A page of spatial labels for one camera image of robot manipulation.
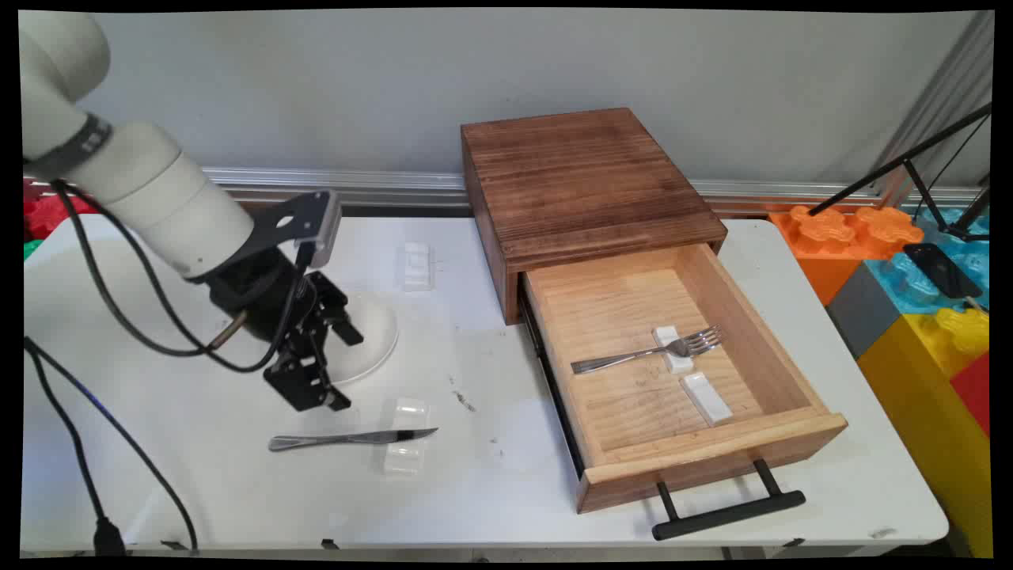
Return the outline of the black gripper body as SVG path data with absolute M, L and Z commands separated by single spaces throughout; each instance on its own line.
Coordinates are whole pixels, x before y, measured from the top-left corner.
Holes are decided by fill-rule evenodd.
M 265 249 L 231 264 L 207 279 L 210 300 L 231 317 L 246 313 L 244 329 L 265 343 L 274 342 L 286 299 L 294 283 L 296 264 L 281 249 Z M 306 273 L 297 284 L 289 320 L 283 325 L 283 351 L 290 350 L 301 361 L 317 365 L 319 360 L 297 328 L 308 320 L 319 302 L 317 273 Z

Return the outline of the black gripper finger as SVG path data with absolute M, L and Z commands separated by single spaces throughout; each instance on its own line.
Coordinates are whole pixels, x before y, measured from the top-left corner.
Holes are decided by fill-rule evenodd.
M 308 274 L 307 283 L 313 292 L 313 307 L 306 317 L 306 332 L 315 345 L 322 348 L 329 331 L 336 333 L 345 346 L 364 342 L 364 336 L 352 324 L 350 314 L 345 310 L 347 296 L 321 272 Z
M 298 412 L 317 407 L 333 411 L 350 408 L 350 398 L 333 384 L 324 354 L 326 328 L 293 329 L 278 350 L 278 359 L 264 369 L 264 380 Z

